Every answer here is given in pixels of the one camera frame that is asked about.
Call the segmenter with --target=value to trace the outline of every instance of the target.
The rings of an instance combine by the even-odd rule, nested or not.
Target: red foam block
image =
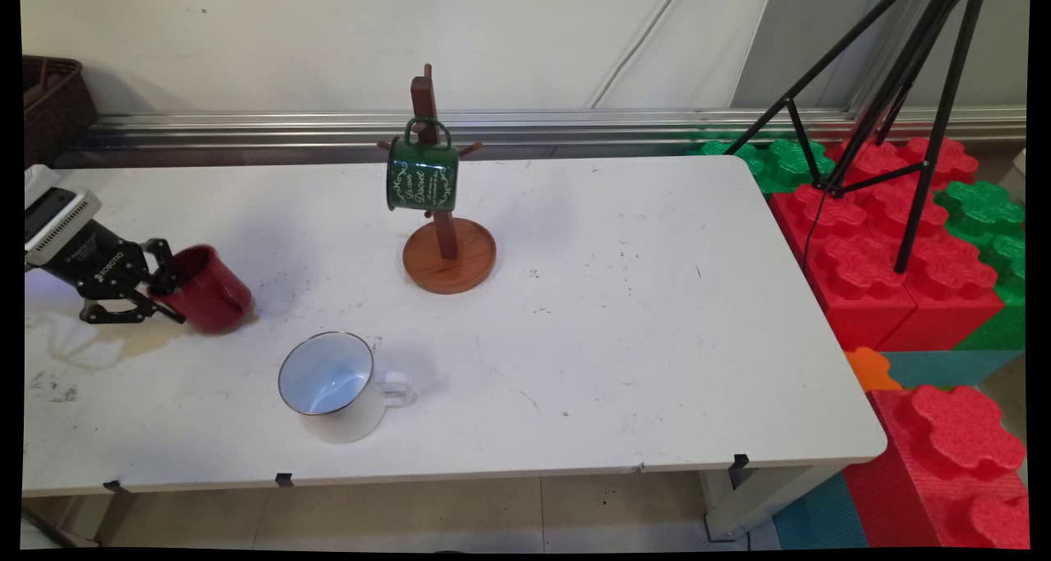
[[[797,187],[790,194],[770,195],[770,210],[775,221],[778,221],[797,261],[803,258],[806,235],[818,216],[821,195],[822,190],[816,190],[808,184]],[[832,236],[849,238],[864,235],[866,217],[865,210],[852,198],[837,199],[826,194],[825,203],[821,206],[821,221],[813,228],[810,238],[810,257],[813,257],[818,247],[822,247]]]
[[[971,243],[953,235],[915,240],[905,289],[916,309],[879,344],[880,352],[942,352],[956,347],[1004,302],[993,291],[996,270],[978,261]]]
[[[810,186],[770,198],[775,221],[800,262],[820,202],[821,191]],[[904,288],[905,276],[893,272],[890,251],[865,231],[865,210],[850,198],[826,195],[805,269],[845,351],[879,345],[915,310]]]
[[[1022,442],[969,386],[867,393],[887,450],[843,470],[870,546],[1029,547]]]
[[[894,179],[891,182],[875,184],[867,198],[858,202],[868,213],[865,225],[873,238],[887,244],[893,250],[901,247],[915,190],[915,179]],[[945,221],[948,220],[949,211],[936,205],[934,194],[928,191],[927,202],[920,215],[916,236],[947,234]]]
[[[928,143],[926,138],[913,138],[908,145],[898,149],[898,154],[908,164],[916,164],[926,157]],[[932,190],[943,190],[950,182],[974,183],[974,172],[977,168],[978,160],[965,153],[964,145],[945,138],[942,141],[942,150],[937,153],[937,164],[934,165],[934,176],[930,186]],[[905,179],[916,182],[918,176],[908,175]]]

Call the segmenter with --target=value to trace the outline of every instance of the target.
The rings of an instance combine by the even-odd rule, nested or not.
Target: green mug
[[[446,145],[411,141],[412,126],[432,123],[446,134]],[[446,126],[436,119],[415,117],[405,124],[405,139],[391,141],[387,160],[387,208],[411,208],[451,212],[456,206],[456,172],[459,153]]]

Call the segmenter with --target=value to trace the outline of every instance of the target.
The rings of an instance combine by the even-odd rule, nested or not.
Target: wooden post
[[[413,77],[409,92],[412,95],[412,110],[416,117],[429,117],[429,119],[438,117],[438,109],[434,105],[434,85],[431,81],[430,64],[424,64],[424,76]],[[419,141],[424,145],[436,145],[438,128],[433,123],[425,124],[419,130]],[[459,254],[459,247],[456,242],[456,229],[453,227],[453,213],[435,210],[433,216],[441,257],[456,258]]]

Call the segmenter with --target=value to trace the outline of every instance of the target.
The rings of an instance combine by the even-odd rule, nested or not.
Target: cable
[[[627,56],[624,56],[624,59],[621,60],[619,64],[617,64],[617,69],[613,70],[613,76],[610,77],[610,80],[605,81],[605,86],[602,87],[601,92],[598,94],[598,97],[592,104],[591,108],[594,109],[595,107],[597,107],[599,102],[602,100],[602,97],[605,97],[606,90],[609,90],[610,86],[612,86],[613,83],[617,80],[617,76],[620,75],[620,70],[624,66],[626,66],[627,61],[632,59],[632,56],[635,56],[635,53],[638,51],[639,47],[641,47],[642,42],[644,42],[646,38],[650,37],[650,32],[654,30],[654,27],[657,25],[657,21],[660,21],[661,16],[664,15],[664,11],[667,11],[667,6],[668,4],[672,4],[672,1],[673,0],[664,0],[664,4],[662,4],[660,11],[657,12],[657,16],[654,17],[653,21],[650,21],[650,26],[646,27],[646,30],[642,33],[642,37],[640,37],[639,40],[635,42],[635,47],[632,47],[632,50],[627,53]]]
[[[870,149],[872,149],[871,143],[869,143],[868,146],[865,146],[865,149],[862,150],[861,155],[858,157],[858,158],[856,158],[856,160],[853,160],[853,164],[859,164],[859,162],[861,162],[861,160],[863,160],[863,158],[865,158],[865,154],[867,152],[869,152]],[[828,182],[826,180],[826,182],[825,182],[825,191],[822,191],[821,202],[818,202],[818,213],[816,213],[816,215],[813,216],[813,224],[810,225],[810,232],[807,232],[807,234],[806,234],[806,243],[803,246],[803,273],[807,273],[808,270],[810,269],[810,263],[809,263],[809,257],[810,257],[810,236],[813,235],[815,229],[818,228],[818,222],[821,221],[821,209],[825,207],[825,198],[828,195],[829,188],[831,188],[831,186],[829,186],[829,184],[828,184]]]
[[[806,234],[806,244],[803,246],[803,273],[807,273],[810,268],[808,258],[810,257],[810,236],[813,235],[813,229],[818,228],[818,221],[821,221],[821,209],[825,207],[825,198],[828,195],[828,190],[831,186],[826,184],[824,193],[821,194],[821,202],[818,203],[818,214],[813,217],[813,224],[810,225],[810,232]]]

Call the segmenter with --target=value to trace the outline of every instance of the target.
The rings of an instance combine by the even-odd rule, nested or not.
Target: white wall
[[[583,108],[664,0],[21,0],[102,112]],[[766,0],[677,0],[600,107],[728,107]]]

